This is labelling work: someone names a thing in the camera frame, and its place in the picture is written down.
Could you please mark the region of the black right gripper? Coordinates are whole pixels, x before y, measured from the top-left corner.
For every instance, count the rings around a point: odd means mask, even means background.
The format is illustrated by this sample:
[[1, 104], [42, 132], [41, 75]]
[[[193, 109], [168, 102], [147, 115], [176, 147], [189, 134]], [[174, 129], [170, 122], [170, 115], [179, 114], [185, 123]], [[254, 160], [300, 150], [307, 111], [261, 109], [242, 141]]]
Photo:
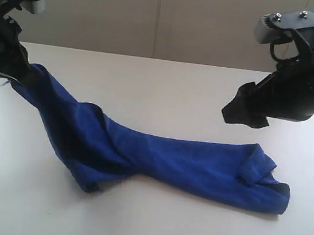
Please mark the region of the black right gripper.
[[222, 108], [227, 124], [269, 126], [266, 117], [304, 121], [314, 115], [314, 28], [282, 28], [258, 23], [255, 37], [269, 44], [276, 71], [258, 84], [241, 85]]

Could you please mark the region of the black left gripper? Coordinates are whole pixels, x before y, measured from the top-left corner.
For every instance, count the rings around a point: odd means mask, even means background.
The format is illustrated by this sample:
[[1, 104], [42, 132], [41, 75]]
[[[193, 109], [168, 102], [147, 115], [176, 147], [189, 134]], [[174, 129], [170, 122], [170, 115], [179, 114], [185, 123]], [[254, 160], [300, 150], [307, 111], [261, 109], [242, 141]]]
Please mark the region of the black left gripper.
[[17, 38], [16, 34], [13, 43], [9, 43], [0, 34], [0, 78], [14, 80], [23, 87], [34, 87], [47, 70], [41, 64], [29, 63], [27, 50]]

